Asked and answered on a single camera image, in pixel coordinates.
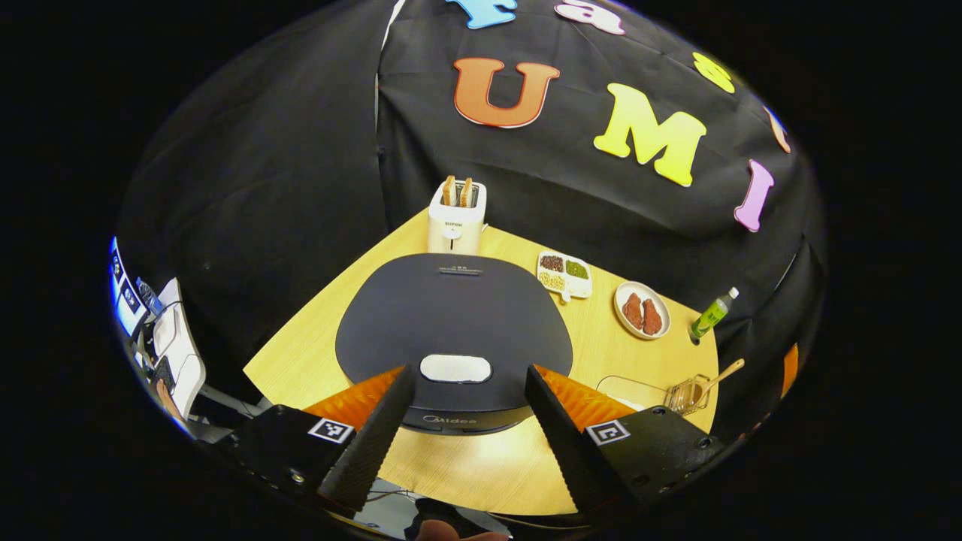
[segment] cooked meat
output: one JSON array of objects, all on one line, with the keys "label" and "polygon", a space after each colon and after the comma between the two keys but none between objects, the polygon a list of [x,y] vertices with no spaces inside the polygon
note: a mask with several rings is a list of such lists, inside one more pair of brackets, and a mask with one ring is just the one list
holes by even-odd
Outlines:
[{"label": "cooked meat", "polygon": [[658,331],[661,330],[661,316],[659,316],[658,311],[655,310],[655,303],[651,302],[650,298],[646,298],[642,305],[645,307],[645,324],[642,332],[645,334],[657,334]]},{"label": "cooked meat", "polygon": [[637,295],[631,294],[628,300],[621,307],[624,317],[634,326],[641,330],[644,318],[642,318],[642,300]]}]

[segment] black air fryer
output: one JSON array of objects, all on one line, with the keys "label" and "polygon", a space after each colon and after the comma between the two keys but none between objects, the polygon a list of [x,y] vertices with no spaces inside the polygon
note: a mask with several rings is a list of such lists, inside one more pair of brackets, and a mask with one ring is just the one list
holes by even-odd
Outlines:
[{"label": "black air fryer", "polygon": [[538,279],[467,255],[409,255],[376,270],[347,307],[335,351],[354,383],[409,365],[417,382],[403,424],[440,434],[515,425],[531,415],[528,365],[571,370],[568,329]]}]

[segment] table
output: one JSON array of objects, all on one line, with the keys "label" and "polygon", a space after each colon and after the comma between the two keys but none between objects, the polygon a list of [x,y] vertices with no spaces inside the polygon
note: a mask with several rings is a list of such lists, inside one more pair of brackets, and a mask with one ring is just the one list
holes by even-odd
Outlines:
[{"label": "table", "polygon": [[[348,304],[379,267],[426,249],[427,209],[332,280],[247,363],[244,373],[272,403],[299,409],[349,387],[334,352]],[[489,226],[482,233],[478,255],[515,263],[534,274],[538,254],[545,249]],[[662,296],[671,312],[671,329],[658,340],[636,338],[621,326],[612,300],[625,280],[594,265],[591,271],[594,285],[589,298],[562,304],[557,294],[551,294],[571,336],[572,379],[594,388],[606,375],[617,374],[667,389],[695,374],[718,375],[714,332],[702,337],[698,346],[688,338],[685,327],[698,312]],[[707,406],[685,419],[708,432],[717,396],[711,393]],[[429,498],[484,511],[576,512],[534,416],[506,430],[476,436],[426,434],[402,427],[378,476]]]}]

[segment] plate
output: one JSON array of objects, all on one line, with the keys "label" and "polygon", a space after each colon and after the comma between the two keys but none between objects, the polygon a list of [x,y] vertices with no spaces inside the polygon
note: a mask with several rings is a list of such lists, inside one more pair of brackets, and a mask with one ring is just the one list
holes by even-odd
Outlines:
[{"label": "plate", "polygon": [[[561,260],[561,270],[549,269],[542,266],[542,258],[545,256],[554,256]],[[580,278],[572,274],[568,274],[569,263],[579,265],[588,274],[588,278]],[[549,291],[562,294],[562,300],[568,302],[566,296],[575,296],[578,298],[588,298],[592,295],[592,268],[590,265],[584,261],[571,257],[567,254],[556,252],[553,250],[545,250],[538,254],[538,267],[536,274],[538,280],[544,285]],[[564,284],[563,287],[552,287],[550,281],[554,280],[558,285]]]},{"label": "plate", "polygon": [[[662,328],[656,334],[645,334],[641,330],[636,329],[621,312],[621,307],[628,301],[631,294],[637,295],[642,300],[642,303],[644,303],[647,298],[650,298],[651,302],[654,303],[655,311],[658,312],[658,315],[661,316],[662,319]],[[628,332],[639,338],[646,340],[661,338],[665,336],[665,333],[667,333],[669,327],[671,327],[671,315],[668,313],[668,306],[665,304],[665,301],[645,284],[640,282],[624,282],[615,290],[614,302],[615,312],[618,313],[618,320],[624,325],[624,328],[628,329]]]}]

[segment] letter m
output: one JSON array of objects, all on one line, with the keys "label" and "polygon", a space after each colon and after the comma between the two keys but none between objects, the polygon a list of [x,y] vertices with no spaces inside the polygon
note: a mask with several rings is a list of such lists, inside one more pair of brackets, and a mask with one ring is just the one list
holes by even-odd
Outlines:
[{"label": "letter m", "polygon": [[608,91],[615,96],[615,106],[608,130],[595,138],[595,147],[625,158],[631,153],[627,143],[631,132],[639,164],[647,164],[664,148],[665,155],[655,160],[655,171],[681,186],[691,186],[692,163],[698,141],[706,133],[705,125],[681,111],[659,124],[647,96],[640,90],[612,83]]}]

